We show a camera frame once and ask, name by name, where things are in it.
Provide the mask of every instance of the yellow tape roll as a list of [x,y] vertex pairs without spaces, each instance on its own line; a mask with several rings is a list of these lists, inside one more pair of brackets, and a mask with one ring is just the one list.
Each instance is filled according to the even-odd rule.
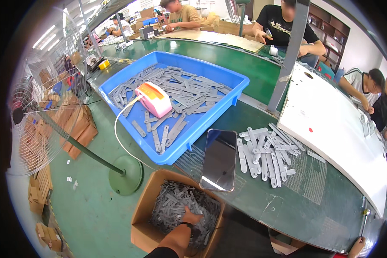
[[109,60],[106,59],[105,61],[103,61],[102,63],[99,64],[99,69],[103,70],[106,67],[108,67],[108,65],[109,65]]

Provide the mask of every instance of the standing fan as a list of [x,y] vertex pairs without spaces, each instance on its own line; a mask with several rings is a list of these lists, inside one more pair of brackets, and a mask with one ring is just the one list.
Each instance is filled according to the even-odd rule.
[[[28,51],[21,58],[13,78],[15,83],[8,103],[12,118],[12,159],[20,169],[9,174],[29,176],[36,173],[69,142],[110,168],[109,182],[116,193],[132,194],[143,179],[138,160],[123,156],[112,165],[70,136],[84,93],[90,86],[86,82],[86,58],[81,34],[67,13],[61,9],[57,12],[65,19],[63,38],[49,37],[49,40],[41,42],[42,45]],[[52,39],[53,44],[46,47]],[[69,119],[73,119],[73,123],[67,126]]]
[[[242,37],[242,28],[244,26],[244,17],[245,17],[245,6],[250,3],[251,0],[225,0],[225,4],[228,9],[229,17],[231,21],[235,24],[239,23],[239,35]],[[237,13],[237,5],[241,8],[241,20],[239,21]]]

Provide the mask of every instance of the green fan base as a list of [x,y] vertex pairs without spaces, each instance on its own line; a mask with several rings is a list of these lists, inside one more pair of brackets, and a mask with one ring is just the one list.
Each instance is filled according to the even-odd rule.
[[109,170],[109,184],[115,193],[127,196],[136,192],[142,184],[144,174],[139,160],[126,155],[116,159],[113,165],[126,170],[124,174]]

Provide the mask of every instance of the white cable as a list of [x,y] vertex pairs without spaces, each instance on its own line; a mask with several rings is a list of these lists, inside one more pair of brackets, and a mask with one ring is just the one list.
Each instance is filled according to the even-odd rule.
[[134,157],[135,159],[139,160],[142,164],[144,164],[145,166],[147,166],[148,168],[152,169],[152,170],[155,170],[154,168],[152,168],[151,166],[149,166],[148,164],[144,163],[143,161],[141,161],[140,159],[138,159],[137,157],[133,156],[125,147],[124,145],[120,142],[119,138],[118,138],[118,134],[116,132],[116,124],[118,123],[118,119],[119,119],[119,116],[125,111],[125,109],[127,109],[129,106],[132,106],[136,101],[140,100],[143,96],[142,95],[139,95],[137,96],[134,100],[130,101],[123,109],[122,111],[119,112],[118,116],[116,117],[116,120],[115,120],[115,126],[114,126],[114,129],[115,129],[115,136],[116,136],[116,139],[118,140],[120,146],[122,146],[122,148],[132,157]]

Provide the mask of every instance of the white board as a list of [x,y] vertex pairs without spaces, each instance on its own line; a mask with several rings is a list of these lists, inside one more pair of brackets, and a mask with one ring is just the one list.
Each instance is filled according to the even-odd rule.
[[377,133],[364,137],[360,115],[341,92],[295,64],[278,127],[337,168],[382,217],[387,187],[384,146]]

